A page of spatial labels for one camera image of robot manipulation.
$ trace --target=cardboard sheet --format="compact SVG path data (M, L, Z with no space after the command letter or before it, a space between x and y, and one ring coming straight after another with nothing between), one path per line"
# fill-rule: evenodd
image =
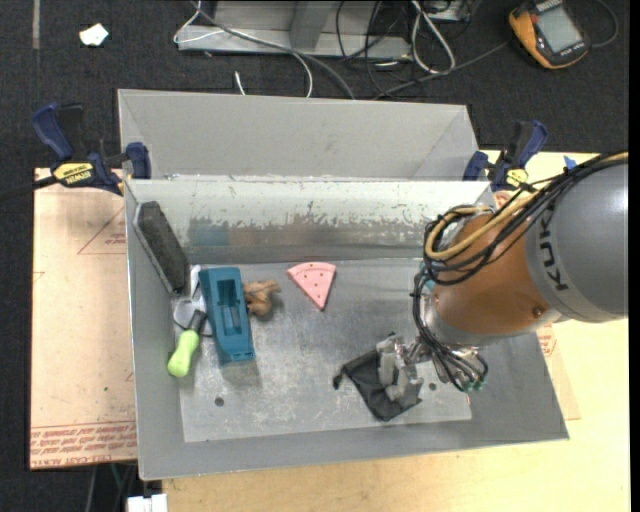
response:
M30 467L136 458L124 201L34 194Z

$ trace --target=wire bundle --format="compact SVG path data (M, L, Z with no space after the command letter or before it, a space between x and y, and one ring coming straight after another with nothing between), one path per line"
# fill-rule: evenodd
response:
M412 314L419 333L418 341L424 345L425 352L431 355L441 379L445 377L460 391L479 389L485 381L489 367L476 349L467 349L465 352L463 349L451 347L438 340L428 330L422 319L420 308L423 299L430 300L428 296L424 295L427 283L432 281L442 286L448 286L469 279L483 267L496 262L504 255L535 224L535 220L571 187L595 172L626 163L627 159L626 152L599 155L572 169L565 168L562 174L522 186L497 211L493 211L487 206L456 206L427 224L424 234L424 264L414 277L414 289L411 294L413 299ZM541 183L545 183L545 185L541 188L534 187L534 185ZM443 234L448 228L477 215L490 215L490 218L486 224L467 238L455 240L455 245L446 246L444 244L444 247L440 247L443 245ZM470 253L470 247L475 240L500 224L503 224L502 228L490 243ZM501 251L499 255L495 255L496 248L523 226L525 226L524 229L511 240L506 249ZM442 272L453 272L458 275L454 278L443 279L440 277Z

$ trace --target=black fabric piece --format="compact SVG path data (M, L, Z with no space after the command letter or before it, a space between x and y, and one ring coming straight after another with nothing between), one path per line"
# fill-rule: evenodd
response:
M333 379L333 387L338 389L342 374L346 375L358 388L371 413L381 421L389 421L413 406L403 407L389 400L385 387L378 379L378 360L378 352L371 350L348 362L342 367L340 375Z

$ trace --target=brown toy animal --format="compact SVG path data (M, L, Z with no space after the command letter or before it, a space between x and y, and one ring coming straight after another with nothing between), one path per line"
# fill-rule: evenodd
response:
M250 281L242 283L242 287L247 309L256 316L265 316L271 311L271 294L280 291L280 285L275 279Z

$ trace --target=blue plastic object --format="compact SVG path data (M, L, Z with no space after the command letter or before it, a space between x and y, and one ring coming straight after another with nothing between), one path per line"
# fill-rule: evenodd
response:
M578 165L578 162L576 162L573 158L570 158L567 155L564 155L564 164L567 166L567 169L571 170L576 165Z
M220 364L254 359L240 270L237 267L208 268L198 275Z

